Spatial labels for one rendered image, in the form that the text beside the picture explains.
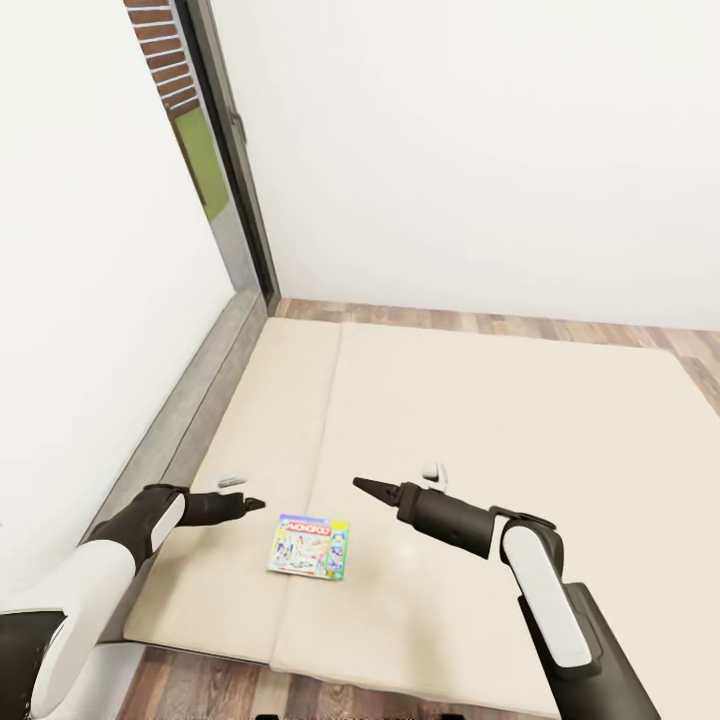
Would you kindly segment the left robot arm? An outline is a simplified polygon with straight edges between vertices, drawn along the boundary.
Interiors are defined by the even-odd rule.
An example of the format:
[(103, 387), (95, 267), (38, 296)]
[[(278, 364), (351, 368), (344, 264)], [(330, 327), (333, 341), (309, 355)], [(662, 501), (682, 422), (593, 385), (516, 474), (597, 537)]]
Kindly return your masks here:
[(132, 576), (177, 526), (218, 525), (265, 508), (225, 487), (245, 469), (212, 474), (203, 494), (147, 485), (57, 565), (0, 601), (0, 720), (44, 720), (69, 694)]

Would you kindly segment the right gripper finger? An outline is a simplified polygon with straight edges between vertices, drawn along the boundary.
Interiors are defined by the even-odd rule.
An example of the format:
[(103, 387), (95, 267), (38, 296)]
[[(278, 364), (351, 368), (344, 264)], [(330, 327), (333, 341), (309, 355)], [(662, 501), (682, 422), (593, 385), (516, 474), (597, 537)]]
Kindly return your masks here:
[(398, 506), (402, 494), (404, 494), (404, 482), (400, 484), (387, 484), (386, 482), (380, 482), (379, 480), (368, 480), (369, 478), (354, 478), (352, 484), (361, 488), (364, 492), (368, 492), (375, 498), (382, 500), (388, 504), (388, 506)]

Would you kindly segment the board game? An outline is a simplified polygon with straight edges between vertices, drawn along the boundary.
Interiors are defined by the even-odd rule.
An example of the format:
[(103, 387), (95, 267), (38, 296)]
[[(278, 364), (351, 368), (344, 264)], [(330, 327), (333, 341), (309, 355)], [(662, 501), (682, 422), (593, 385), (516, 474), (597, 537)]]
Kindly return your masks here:
[(282, 513), (268, 571), (344, 580), (350, 524)]

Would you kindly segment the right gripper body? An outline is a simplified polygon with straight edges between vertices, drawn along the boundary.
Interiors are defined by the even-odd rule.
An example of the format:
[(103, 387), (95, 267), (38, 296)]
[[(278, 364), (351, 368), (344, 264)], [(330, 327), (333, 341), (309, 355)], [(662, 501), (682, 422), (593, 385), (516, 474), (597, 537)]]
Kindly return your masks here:
[(418, 532), (459, 548), (462, 513), (468, 503), (446, 493), (423, 489), (421, 484), (414, 482), (404, 482), (404, 485), (396, 518), (405, 524), (412, 524)]

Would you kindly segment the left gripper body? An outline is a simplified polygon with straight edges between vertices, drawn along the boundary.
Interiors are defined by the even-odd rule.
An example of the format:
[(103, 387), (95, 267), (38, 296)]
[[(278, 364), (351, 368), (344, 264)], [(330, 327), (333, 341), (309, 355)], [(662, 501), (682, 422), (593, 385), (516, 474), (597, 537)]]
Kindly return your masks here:
[(224, 521), (232, 521), (243, 517), (244, 493), (202, 494), (205, 497), (205, 514), (198, 527), (218, 525)]

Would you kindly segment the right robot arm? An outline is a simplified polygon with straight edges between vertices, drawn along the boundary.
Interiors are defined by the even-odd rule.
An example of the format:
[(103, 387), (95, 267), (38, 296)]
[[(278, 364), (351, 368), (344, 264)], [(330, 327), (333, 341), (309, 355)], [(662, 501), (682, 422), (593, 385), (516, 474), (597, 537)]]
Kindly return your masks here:
[(400, 522), (484, 560), (496, 516), (509, 518), (501, 552), (522, 592), (516, 599), (561, 720), (662, 720), (586, 584), (562, 581), (565, 550), (556, 525), (448, 496), (447, 470), (438, 460), (420, 469), (421, 484), (358, 477), (352, 484), (397, 506)]

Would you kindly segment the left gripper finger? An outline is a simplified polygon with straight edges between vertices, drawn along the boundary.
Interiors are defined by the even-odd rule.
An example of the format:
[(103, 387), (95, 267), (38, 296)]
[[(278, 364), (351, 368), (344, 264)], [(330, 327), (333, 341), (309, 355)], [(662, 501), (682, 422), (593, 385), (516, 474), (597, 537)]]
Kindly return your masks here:
[(265, 501), (255, 499), (254, 497), (247, 497), (243, 501), (243, 515), (246, 515), (249, 511), (256, 511), (258, 509), (265, 508)]

